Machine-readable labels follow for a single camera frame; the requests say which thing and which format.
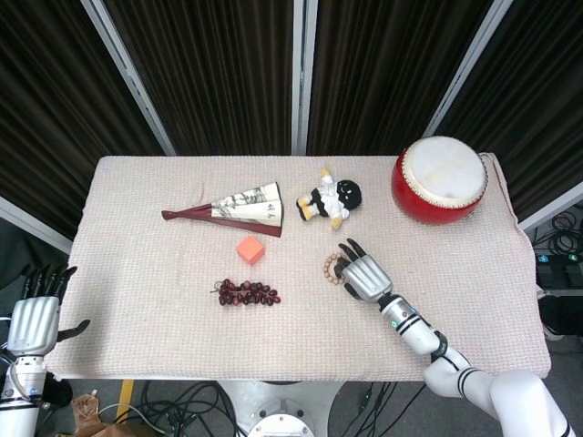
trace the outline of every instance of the robotic arm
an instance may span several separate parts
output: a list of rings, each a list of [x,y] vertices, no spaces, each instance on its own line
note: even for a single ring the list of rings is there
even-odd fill
[[[415,307],[393,294],[391,279],[376,261],[355,241],[348,242],[352,249],[339,245],[349,260],[338,260],[336,276],[346,278],[345,287],[356,299],[377,303],[415,353],[431,356],[432,363],[424,371],[427,387],[439,396],[468,399],[500,421],[505,437],[575,437],[538,376],[530,371],[508,371],[493,377],[472,367]]]
[[[15,356],[10,364],[0,399],[2,435],[32,437],[39,408],[48,409],[43,401],[46,378],[44,357],[58,341],[77,336],[89,320],[72,330],[58,330],[58,320],[66,285],[77,267],[49,267],[26,277],[22,297],[14,308],[6,348]]]

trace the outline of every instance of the folding fan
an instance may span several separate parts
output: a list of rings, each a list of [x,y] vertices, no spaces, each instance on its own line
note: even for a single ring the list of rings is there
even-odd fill
[[[199,207],[182,211],[162,211],[162,217],[165,220],[204,220],[280,237],[283,208],[280,190],[277,183],[273,182]]]

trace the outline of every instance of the white tablecloth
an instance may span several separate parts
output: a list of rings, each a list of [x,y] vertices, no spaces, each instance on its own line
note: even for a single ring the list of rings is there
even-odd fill
[[[394,157],[103,158],[71,251],[78,272],[60,326],[91,324],[56,346],[49,368],[81,378],[420,380],[429,358],[415,356],[376,305],[322,274],[324,259],[352,237],[473,366],[545,377],[533,251],[496,158],[482,157],[481,204],[446,226],[413,221],[394,204]],[[363,192],[338,231],[325,218],[302,222],[295,207],[324,166]],[[266,254],[254,267],[235,251],[248,232],[160,216],[273,181],[283,232],[255,234]],[[223,308],[209,290],[224,278],[270,284],[282,304]]]

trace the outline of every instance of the orange cube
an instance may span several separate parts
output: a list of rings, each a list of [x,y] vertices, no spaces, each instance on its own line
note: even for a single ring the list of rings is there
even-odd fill
[[[253,236],[249,235],[237,246],[237,253],[249,265],[255,264],[265,254],[265,248]]]

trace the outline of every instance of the plush doll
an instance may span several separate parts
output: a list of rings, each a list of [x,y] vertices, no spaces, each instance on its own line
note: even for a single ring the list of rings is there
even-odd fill
[[[332,229],[338,229],[363,201],[361,189],[351,180],[334,182],[330,172],[322,170],[322,184],[312,193],[298,198],[296,205],[304,220],[321,215],[329,217]]]

